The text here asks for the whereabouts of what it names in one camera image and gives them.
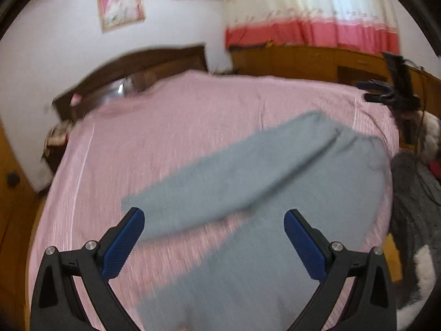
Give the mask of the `grey fluffy robe person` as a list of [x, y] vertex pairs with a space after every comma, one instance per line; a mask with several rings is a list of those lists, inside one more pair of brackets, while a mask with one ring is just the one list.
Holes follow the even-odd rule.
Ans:
[[429, 301], [440, 278], [440, 179], [431, 165], [440, 162], [440, 119], [409, 112], [416, 124], [417, 151], [391, 161], [393, 195], [389, 232], [401, 262], [397, 329], [408, 330]]

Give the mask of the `long wooden cabinet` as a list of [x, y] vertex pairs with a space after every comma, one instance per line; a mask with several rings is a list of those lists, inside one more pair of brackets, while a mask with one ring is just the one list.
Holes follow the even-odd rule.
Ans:
[[248, 46], [229, 49], [233, 69], [249, 76], [276, 76], [355, 85], [393, 82], [384, 58], [347, 49], [311, 46]]

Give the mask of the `white and red curtain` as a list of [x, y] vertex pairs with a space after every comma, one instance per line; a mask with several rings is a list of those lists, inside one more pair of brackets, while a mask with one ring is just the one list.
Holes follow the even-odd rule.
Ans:
[[226, 48], [301, 44], [399, 52], [390, 0], [224, 0]]

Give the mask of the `framed wall picture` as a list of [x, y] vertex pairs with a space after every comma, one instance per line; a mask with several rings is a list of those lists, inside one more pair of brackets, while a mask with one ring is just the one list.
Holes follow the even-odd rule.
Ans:
[[143, 0], [97, 0], [102, 32], [145, 20]]

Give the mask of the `wooden wardrobe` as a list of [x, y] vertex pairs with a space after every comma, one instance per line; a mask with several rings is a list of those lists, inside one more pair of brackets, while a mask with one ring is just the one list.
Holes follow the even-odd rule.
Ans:
[[26, 329], [26, 267], [40, 198], [1, 132], [1, 329]]

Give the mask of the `pink floral bedspread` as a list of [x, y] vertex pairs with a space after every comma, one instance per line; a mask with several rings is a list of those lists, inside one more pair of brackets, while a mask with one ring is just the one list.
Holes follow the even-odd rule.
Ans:
[[[389, 157], [383, 202], [362, 246], [344, 244], [362, 251], [381, 245], [392, 207], [390, 161], [399, 145], [387, 107], [367, 103], [361, 90], [342, 84], [190, 70], [135, 97], [109, 102], [77, 122], [36, 231], [29, 286], [36, 282], [47, 247], [75, 250], [99, 239], [133, 208], [123, 208], [124, 197], [312, 111], [383, 142]], [[134, 321], [146, 330], [138, 311], [141, 301], [201, 265], [244, 220], [242, 212], [235, 212], [174, 235], [140, 237], [111, 281]]]

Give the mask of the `dark bedside table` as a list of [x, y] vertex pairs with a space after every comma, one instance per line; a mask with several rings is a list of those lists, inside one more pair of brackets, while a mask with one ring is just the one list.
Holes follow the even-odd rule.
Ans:
[[42, 159], [53, 174], [56, 174], [64, 156], [73, 126], [70, 120], [60, 122], [50, 129], [45, 138]]

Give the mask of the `dark wooden headboard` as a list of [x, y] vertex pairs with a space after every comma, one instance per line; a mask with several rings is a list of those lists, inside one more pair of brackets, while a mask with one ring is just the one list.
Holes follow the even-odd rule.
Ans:
[[188, 70], [208, 70], [203, 44], [141, 49], [92, 71], [52, 106], [62, 121], [77, 122], [107, 102], [141, 94], [156, 82]]

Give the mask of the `grey sweatpants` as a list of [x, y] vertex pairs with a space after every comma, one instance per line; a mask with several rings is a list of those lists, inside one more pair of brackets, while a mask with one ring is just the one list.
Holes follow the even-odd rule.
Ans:
[[201, 265], [141, 301], [144, 328], [287, 329], [316, 284], [284, 232], [285, 213], [297, 209], [327, 237], [361, 247], [388, 169], [379, 138], [312, 111], [124, 197], [123, 208], [145, 214], [144, 241], [245, 216]]

